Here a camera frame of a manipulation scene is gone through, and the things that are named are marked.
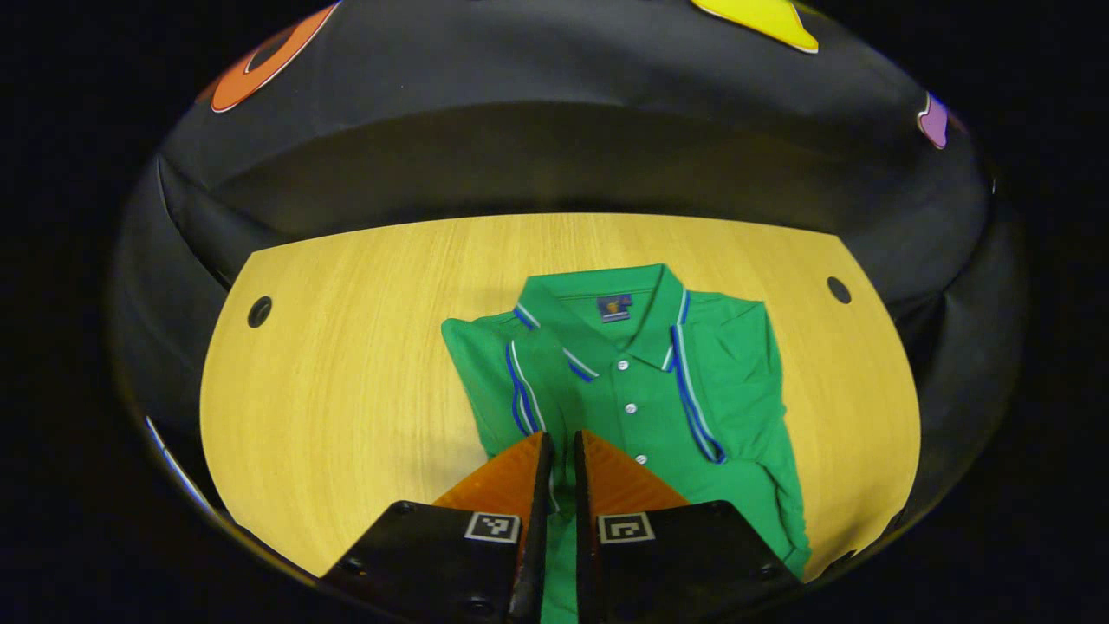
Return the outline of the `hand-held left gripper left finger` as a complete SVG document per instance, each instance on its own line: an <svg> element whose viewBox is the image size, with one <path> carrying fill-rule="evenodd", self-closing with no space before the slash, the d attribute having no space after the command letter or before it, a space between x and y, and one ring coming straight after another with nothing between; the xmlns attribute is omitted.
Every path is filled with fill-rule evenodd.
<svg viewBox="0 0 1109 624"><path fill-rule="evenodd" d="M540 620L552 453L530 434L431 504L393 502L322 584L391 621Z"/></svg>

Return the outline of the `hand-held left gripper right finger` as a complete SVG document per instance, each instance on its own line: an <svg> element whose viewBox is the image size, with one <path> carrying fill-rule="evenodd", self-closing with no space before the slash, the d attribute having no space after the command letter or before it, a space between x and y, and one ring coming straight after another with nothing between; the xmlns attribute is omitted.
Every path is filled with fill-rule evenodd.
<svg viewBox="0 0 1109 624"><path fill-rule="evenodd" d="M723 500L693 504L614 444L574 434L582 623L743 623L801 581Z"/></svg>

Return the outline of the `green T-shirt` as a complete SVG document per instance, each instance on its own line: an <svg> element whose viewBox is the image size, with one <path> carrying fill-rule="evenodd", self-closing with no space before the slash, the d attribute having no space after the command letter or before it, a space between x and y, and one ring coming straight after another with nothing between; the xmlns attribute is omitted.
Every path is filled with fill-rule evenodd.
<svg viewBox="0 0 1109 624"><path fill-rule="evenodd" d="M552 439L542 624L578 624L579 430L694 504L736 507L804 576L807 522L762 301L693 291L661 263L542 274L510 311L449 317L441 335L489 457L537 432Z"/></svg>

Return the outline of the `black backdrop cloth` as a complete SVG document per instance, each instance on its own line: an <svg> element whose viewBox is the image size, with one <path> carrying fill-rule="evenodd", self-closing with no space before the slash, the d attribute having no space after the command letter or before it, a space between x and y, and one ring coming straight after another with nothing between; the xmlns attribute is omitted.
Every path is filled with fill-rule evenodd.
<svg viewBox="0 0 1109 624"><path fill-rule="evenodd" d="M333 0L141 168L108 285L139 415L199 438L211 333L250 253L345 231L641 211L833 234L920 399L907 522L981 456L1027 327L1021 231L965 115L832 17L804 53L690 0Z"/></svg>

